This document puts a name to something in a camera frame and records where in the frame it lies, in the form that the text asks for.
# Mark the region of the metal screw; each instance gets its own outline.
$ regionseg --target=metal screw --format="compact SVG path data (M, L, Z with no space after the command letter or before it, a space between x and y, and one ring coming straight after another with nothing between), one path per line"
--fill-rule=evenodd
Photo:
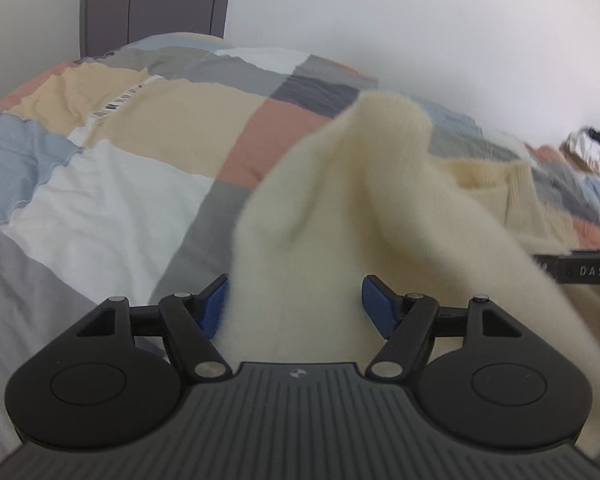
M199 377L205 379L215 379L225 374L226 366L218 361L203 361L196 365L193 371Z
M402 367L393 361L378 361L371 367L371 373L383 379L392 379L402 373Z

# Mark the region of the logo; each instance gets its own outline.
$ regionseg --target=logo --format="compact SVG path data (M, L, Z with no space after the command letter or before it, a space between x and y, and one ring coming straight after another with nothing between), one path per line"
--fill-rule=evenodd
M302 379L308 372L306 370L302 370L302 368L296 368L295 370L291 370L289 375L294 379Z
M583 265L580 267L580 275L581 276L595 276L596 278L600 278L600 267L596 269L595 266Z

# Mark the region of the black gripper base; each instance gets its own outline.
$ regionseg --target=black gripper base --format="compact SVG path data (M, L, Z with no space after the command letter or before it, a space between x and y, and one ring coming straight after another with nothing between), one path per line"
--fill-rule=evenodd
M192 388L161 428L99 452L26 443L0 480L600 479L563 445L525 455L461 444L426 421L405 390L353 364L245 364Z

